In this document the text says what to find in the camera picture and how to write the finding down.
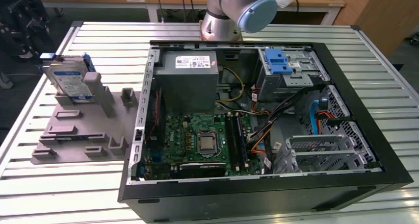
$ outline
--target blue latch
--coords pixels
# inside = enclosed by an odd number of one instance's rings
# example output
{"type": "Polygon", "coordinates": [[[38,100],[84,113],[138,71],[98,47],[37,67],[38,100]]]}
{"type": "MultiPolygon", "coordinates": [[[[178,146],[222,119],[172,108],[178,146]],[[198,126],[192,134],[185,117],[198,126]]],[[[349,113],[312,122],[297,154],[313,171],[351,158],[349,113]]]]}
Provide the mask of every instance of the blue latch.
{"type": "Polygon", "coordinates": [[[281,53],[280,49],[264,49],[264,58],[270,67],[270,74],[289,75],[293,70],[288,66],[286,56],[281,53]]]}

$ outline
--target sticker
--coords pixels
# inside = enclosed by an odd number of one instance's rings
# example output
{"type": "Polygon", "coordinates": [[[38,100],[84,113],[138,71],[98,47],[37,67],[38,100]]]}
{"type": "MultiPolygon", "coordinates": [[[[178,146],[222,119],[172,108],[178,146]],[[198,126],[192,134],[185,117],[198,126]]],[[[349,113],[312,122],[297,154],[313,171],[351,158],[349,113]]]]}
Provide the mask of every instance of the sticker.
{"type": "Polygon", "coordinates": [[[273,145],[272,149],[280,149],[280,146],[281,146],[281,143],[274,142],[274,145],[273,145]]]}
{"type": "Polygon", "coordinates": [[[300,68],[300,63],[297,61],[288,62],[288,66],[292,68],[300,68]]]}
{"type": "Polygon", "coordinates": [[[210,68],[209,56],[177,56],[176,69],[210,68]]]}
{"type": "Polygon", "coordinates": [[[126,2],[145,2],[145,0],[126,0],[126,2]]]}
{"type": "Polygon", "coordinates": [[[270,161],[268,160],[266,157],[264,157],[262,163],[264,163],[264,165],[270,169],[272,163],[270,163],[270,161]]]}
{"type": "Polygon", "coordinates": [[[252,100],[253,102],[257,101],[257,94],[254,94],[254,93],[250,94],[250,100],[252,100]]]}
{"type": "Polygon", "coordinates": [[[61,89],[70,98],[77,100],[92,98],[90,90],[81,82],[82,76],[78,71],[54,71],[53,75],[61,89]]]}

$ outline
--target cable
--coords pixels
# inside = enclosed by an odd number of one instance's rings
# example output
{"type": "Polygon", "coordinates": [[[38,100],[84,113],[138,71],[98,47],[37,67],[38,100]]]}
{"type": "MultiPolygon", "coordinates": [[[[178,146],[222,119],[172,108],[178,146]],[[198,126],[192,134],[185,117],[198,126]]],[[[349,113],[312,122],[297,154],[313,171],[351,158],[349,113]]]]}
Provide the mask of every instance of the cable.
{"type": "Polygon", "coordinates": [[[161,22],[164,22],[162,8],[161,8],[161,2],[160,2],[160,0],[158,0],[158,7],[160,7],[161,22]]]}
{"type": "Polygon", "coordinates": [[[272,127],[269,127],[269,129],[265,131],[265,133],[258,138],[257,142],[254,143],[253,147],[250,148],[250,153],[260,153],[260,152],[257,152],[257,150],[254,151],[254,148],[257,147],[257,145],[261,142],[262,138],[268,135],[270,129],[272,129],[272,127]]]}
{"type": "Polygon", "coordinates": [[[234,97],[234,98],[230,98],[230,99],[225,99],[225,100],[216,100],[216,102],[230,102],[230,101],[234,101],[237,99],[240,99],[240,97],[242,96],[242,93],[244,93],[244,84],[242,84],[242,81],[238,77],[238,75],[226,67],[222,67],[225,70],[229,71],[229,73],[237,78],[238,82],[240,82],[240,85],[241,85],[241,91],[240,91],[240,94],[234,97]]]}
{"type": "Polygon", "coordinates": [[[294,15],[297,15],[300,11],[300,2],[298,0],[294,0],[294,1],[296,1],[296,14],[294,15]]]}
{"type": "Polygon", "coordinates": [[[157,101],[158,101],[158,91],[156,91],[156,102],[154,102],[154,123],[152,125],[150,131],[149,131],[149,135],[146,137],[146,140],[150,138],[152,132],[154,131],[156,125],[157,125],[157,121],[158,121],[158,111],[157,111],[157,101]]]}
{"type": "Polygon", "coordinates": [[[282,113],[286,109],[289,109],[294,102],[298,100],[300,96],[311,91],[315,90],[320,90],[327,86],[327,84],[319,84],[316,86],[312,87],[307,87],[300,89],[294,94],[292,94],[285,100],[282,100],[278,105],[276,106],[276,108],[273,109],[273,111],[270,112],[268,118],[266,118],[266,123],[264,124],[264,126],[252,133],[252,135],[249,136],[250,138],[254,137],[261,131],[265,130],[265,128],[273,124],[273,121],[277,119],[276,115],[278,115],[280,113],[282,113]]]}
{"type": "Polygon", "coordinates": [[[16,75],[34,75],[34,76],[41,76],[41,75],[37,75],[37,74],[9,74],[9,75],[5,75],[5,76],[16,76],[16,75]]]}
{"type": "Polygon", "coordinates": [[[234,110],[234,109],[229,108],[228,106],[225,106],[222,103],[220,103],[220,102],[216,102],[216,103],[228,111],[242,112],[242,113],[246,113],[246,114],[250,114],[250,115],[261,115],[260,113],[252,113],[252,112],[248,112],[245,110],[234,110]]]}
{"type": "Polygon", "coordinates": [[[185,22],[185,7],[184,7],[184,0],[181,0],[181,4],[182,4],[182,20],[185,22]]]}
{"type": "Polygon", "coordinates": [[[309,124],[312,126],[313,134],[319,134],[319,129],[315,124],[315,108],[319,105],[319,100],[313,100],[309,106],[309,124]]]}
{"type": "MultiPolygon", "coordinates": [[[[325,115],[327,118],[332,119],[335,118],[335,116],[328,113],[327,111],[321,111],[320,113],[317,113],[317,115],[325,115]]],[[[320,119],[316,120],[316,128],[317,128],[317,131],[319,131],[319,134],[320,134],[320,119]]]]}
{"type": "Polygon", "coordinates": [[[194,8],[193,8],[193,1],[190,0],[190,6],[192,6],[192,22],[194,22],[194,8]]]}

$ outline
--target power cable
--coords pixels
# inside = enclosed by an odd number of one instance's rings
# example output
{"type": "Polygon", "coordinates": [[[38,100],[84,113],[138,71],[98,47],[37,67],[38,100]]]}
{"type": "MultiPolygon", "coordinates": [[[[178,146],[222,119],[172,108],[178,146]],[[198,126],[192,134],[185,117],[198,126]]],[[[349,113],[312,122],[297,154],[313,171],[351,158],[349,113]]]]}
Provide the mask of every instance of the power cable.
{"type": "Polygon", "coordinates": [[[192,6],[192,22],[194,22],[194,8],[193,8],[193,1],[190,0],[190,6],[192,6]]]}
{"type": "Polygon", "coordinates": [[[182,21],[185,22],[185,7],[184,7],[184,0],[181,0],[182,4],[182,21]]]}

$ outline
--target desk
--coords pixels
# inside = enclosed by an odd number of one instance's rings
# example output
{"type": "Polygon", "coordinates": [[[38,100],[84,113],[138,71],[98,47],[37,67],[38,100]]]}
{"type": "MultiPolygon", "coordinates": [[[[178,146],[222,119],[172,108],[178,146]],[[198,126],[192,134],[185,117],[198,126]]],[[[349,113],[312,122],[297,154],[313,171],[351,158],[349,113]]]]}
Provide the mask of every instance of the desk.
{"type": "MultiPolygon", "coordinates": [[[[181,0],[160,0],[162,9],[182,9],[181,0]]],[[[184,0],[185,8],[190,9],[190,0],[184,0]]],[[[45,7],[58,8],[142,8],[148,10],[150,22],[158,22],[158,0],[42,0],[45,7]]],[[[321,25],[332,25],[340,8],[345,6],[343,0],[298,0],[300,12],[325,13],[321,25]]],[[[194,9],[206,8],[206,0],[193,0],[194,9]]],[[[277,11],[296,11],[296,3],[277,11]]]]}
{"type": "MultiPolygon", "coordinates": [[[[269,25],[245,41],[321,42],[357,92],[415,182],[333,212],[198,221],[200,224],[353,224],[417,221],[419,96],[364,36],[349,26],[269,25]]],[[[198,40],[197,24],[97,23],[70,27],[57,54],[92,56],[110,91],[141,90],[149,40],[198,40]]],[[[0,147],[1,224],[142,223],[116,202],[124,161],[33,165],[30,153],[56,100],[41,77],[0,147]]]]}

